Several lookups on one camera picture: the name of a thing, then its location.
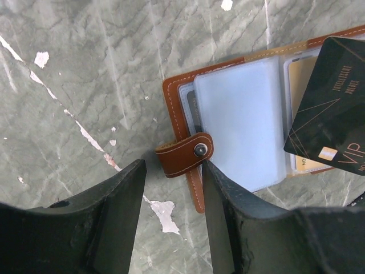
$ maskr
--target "leather strap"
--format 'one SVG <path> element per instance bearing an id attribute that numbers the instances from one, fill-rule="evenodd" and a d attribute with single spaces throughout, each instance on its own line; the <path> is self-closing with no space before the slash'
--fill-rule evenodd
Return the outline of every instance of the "leather strap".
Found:
<path id="1" fill-rule="evenodd" d="M 213 155 L 213 140 L 207 133 L 198 133 L 180 142 L 170 142 L 156 148 L 166 177 L 174 178 L 198 167 Z"/>

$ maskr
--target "open wallet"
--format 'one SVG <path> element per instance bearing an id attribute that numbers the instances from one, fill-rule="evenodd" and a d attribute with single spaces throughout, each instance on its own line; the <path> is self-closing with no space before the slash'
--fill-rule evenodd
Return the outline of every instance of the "open wallet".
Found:
<path id="1" fill-rule="evenodd" d="M 284 151 L 322 43 L 365 39 L 365 25 L 168 78 L 163 93 L 176 141 L 156 148 L 168 178 L 186 174 L 204 213 L 201 163 L 254 192 L 331 168 Z"/>

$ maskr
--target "silver button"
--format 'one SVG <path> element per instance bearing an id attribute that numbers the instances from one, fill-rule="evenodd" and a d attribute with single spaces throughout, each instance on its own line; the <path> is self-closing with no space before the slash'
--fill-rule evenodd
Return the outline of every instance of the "silver button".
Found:
<path id="1" fill-rule="evenodd" d="M 203 157 L 208 152 L 208 147 L 206 144 L 199 143 L 194 148 L 194 155 L 197 157 Z"/>

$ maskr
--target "card chip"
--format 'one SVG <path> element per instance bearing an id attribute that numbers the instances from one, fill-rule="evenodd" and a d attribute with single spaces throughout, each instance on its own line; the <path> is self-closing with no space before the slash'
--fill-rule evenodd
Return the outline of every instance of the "card chip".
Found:
<path id="1" fill-rule="evenodd" d="M 321 150 L 321 153 L 319 153 L 318 157 L 320 157 L 324 160 L 332 161 L 333 158 L 335 158 L 336 153 L 337 153 L 337 150 L 334 150 L 333 148 L 323 147 Z"/>

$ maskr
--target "tabletop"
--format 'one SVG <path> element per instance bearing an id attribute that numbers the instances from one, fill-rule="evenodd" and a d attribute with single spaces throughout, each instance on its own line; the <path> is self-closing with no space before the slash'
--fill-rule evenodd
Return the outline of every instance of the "tabletop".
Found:
<path id="1" fill-rule="evenodd" d="M 153 153 L 174 139 L 162 81 L 362 24 L 364 0 L 0 1 L 0 201 L 47 207 L 143 158 L 130 273 L 211 274 L 205 217 Z M 332 170 L 257 195 L 295 208 L 364 191 Z"/>

